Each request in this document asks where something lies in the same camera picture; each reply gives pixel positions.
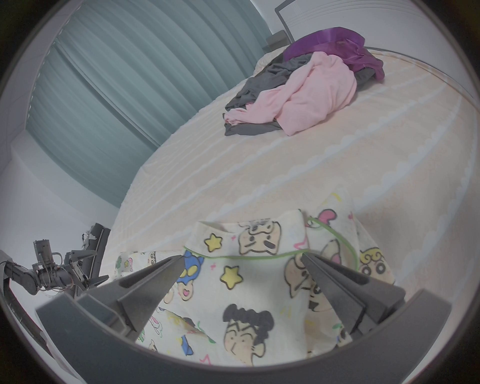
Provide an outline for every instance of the pink sweater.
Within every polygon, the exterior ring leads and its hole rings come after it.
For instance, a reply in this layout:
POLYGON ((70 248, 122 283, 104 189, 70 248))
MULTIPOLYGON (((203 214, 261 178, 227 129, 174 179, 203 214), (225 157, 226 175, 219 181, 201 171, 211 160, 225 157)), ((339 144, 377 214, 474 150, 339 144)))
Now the pink sweater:
POLYGON ((335 55, 314 52, 285 85, 260 92, 257 100, 225 113, 225 122, 263 124, 276 118, 288 136, 310 128, 346 106, 357 90, 353 72, 335 55))

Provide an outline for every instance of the dark gray garment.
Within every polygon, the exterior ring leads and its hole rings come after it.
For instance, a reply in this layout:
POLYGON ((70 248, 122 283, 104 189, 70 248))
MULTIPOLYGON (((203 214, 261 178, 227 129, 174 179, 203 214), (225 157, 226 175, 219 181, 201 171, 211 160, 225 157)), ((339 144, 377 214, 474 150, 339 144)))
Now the dark gray garment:
POLYGON ((260 92, 285 84, 292 72, 308 63, 311 57, 312 54, 307 53, 284 63, 270 65, 265 72, 248 79, 241 91, 225 106, 225 109, 229 111, 232 108, 245 108, 247 103, 255 102, 260 92))
POLYGON ((251 124, 251 123, 242 123, 237 125, 225 124, 225 136, 231 135, 244 135, 244 136, 255 136, 261 133, 267 133, 271 131, 279 131, 282 127, 278 122, 272 121, 265 124, 251 124))
POLYGON ((360 90, 362 86, 365 85, 375 75, 375 69, 365 67, 355 72, 355 79, 357 79, 357 91, 360 90))

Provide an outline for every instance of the purple fabric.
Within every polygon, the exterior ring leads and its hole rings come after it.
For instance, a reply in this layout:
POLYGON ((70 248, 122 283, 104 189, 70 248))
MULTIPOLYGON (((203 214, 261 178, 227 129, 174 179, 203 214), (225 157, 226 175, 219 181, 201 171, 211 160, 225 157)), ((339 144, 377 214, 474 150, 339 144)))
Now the purple fabric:
POLYGON ((339 56, 353 72, 370 67, 375 70, 375 78, 382 80, 385 77, 384 62, 374 57, 363 44, 365 44, 363 36, 350 29, 343 27, 324 29, 295 41, 283 52, 283 61, 321 51, 327 55, 339 56))

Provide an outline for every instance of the curtain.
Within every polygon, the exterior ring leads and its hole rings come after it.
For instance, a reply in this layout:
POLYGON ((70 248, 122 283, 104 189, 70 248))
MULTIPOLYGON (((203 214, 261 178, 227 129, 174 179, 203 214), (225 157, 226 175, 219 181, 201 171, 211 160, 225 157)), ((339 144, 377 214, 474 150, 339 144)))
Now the curtain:
POLYGON ((40 69, 27 130, 120 206, 173 132, 251 76, 270 35, 250 0, 86 0, 40 69))

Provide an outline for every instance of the mattress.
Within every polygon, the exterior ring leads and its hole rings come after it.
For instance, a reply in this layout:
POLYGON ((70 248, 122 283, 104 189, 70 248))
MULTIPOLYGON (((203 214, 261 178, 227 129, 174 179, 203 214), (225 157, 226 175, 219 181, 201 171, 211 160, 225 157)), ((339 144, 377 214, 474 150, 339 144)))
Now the mattress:
POLYGON ((385 80, 294 136, 224 136, 225 104, 245 81, 201 109, 138 171, 100 274, 120 252, 182 252, 196 221, 313 211, 343 184, 407 299, 428 288, 454 300, 480 245, 478 106, 429 65, 371 52, 385 80))

